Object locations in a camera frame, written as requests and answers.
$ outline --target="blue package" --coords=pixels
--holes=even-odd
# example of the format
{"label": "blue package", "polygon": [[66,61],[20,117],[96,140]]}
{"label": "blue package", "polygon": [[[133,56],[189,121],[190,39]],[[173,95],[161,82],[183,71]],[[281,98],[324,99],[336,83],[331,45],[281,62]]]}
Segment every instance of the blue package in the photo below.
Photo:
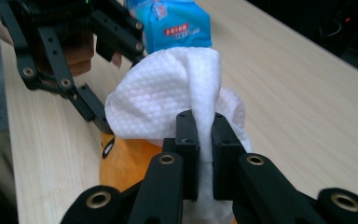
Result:
{"label": "blue package", "polygon": [[212,45],[210,17],[194,0],[127,0],[125,6],[145,26],[148,53]]}

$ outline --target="wooden table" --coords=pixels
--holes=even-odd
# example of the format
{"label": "wooden table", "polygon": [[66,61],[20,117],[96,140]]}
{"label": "wooden table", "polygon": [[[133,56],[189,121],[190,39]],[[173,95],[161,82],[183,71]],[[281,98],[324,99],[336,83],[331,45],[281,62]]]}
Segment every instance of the wooden table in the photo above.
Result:
{"label": "wooden table", "polygon": [[[358,70],[247,2],[198,3],[211,15],[223,85],[245,102],[254,151],[311,197],[330,187],[358,194]],[[68,101],[28,91],[12,47],[2,51],[20,223],[59,223],[99,183],[99,132]],[[129,67],[95,56],[76,84],[104,101]]]}

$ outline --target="wet wipe package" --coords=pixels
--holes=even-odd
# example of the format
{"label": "wet wipe package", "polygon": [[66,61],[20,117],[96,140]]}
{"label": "wet wipe package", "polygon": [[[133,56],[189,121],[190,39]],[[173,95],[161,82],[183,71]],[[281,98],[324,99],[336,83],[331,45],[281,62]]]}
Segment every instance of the wet wipe package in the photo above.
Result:
{"label": "wet wipe package", "polygon": [[125,7],[144,26],[147,52],[173,47],[210,47],[208,13],[194,0],[126,0]]}

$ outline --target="person's hand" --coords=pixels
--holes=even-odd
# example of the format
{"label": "person's hand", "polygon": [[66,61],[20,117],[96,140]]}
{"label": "person's hand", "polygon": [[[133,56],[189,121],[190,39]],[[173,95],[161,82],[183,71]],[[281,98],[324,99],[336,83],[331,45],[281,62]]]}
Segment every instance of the person's hand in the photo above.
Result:
{"label": "person's hand", "polygon": [[[13,45],[13,40],[7,28],[0,22],[0,38],[8,44]],[[35,42],[32,46],[37,69],[40,72],[51,74],[51,68],[48,64],[46,52],[41,42]],[[78,76],[88,72],[91,69],[91,58],[94,55],[94,38],[90,33],[78,33],[72,35],[64,43],[62,50],[68,63],[72,76]],[[112,57],[112,63],[117,67],[121,66],[122,56],[115,53]]]}

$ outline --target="table surface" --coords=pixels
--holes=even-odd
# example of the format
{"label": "table surface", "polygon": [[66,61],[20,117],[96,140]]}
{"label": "table surface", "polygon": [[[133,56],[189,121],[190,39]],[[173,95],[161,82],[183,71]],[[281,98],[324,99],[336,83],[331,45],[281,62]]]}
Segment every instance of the table surface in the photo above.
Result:
{"label": "table surface", "polygon": [[[223,86],[246,106],[255,152],[300,191],[358,194],[358,70],[241,0],[199,0],[211,15]],[[20,223],[59,223],[99,183],[100,136],[60,96],[28,91],[2,46]],[[104,101],[129,70],[99,56],[87,82]]]}

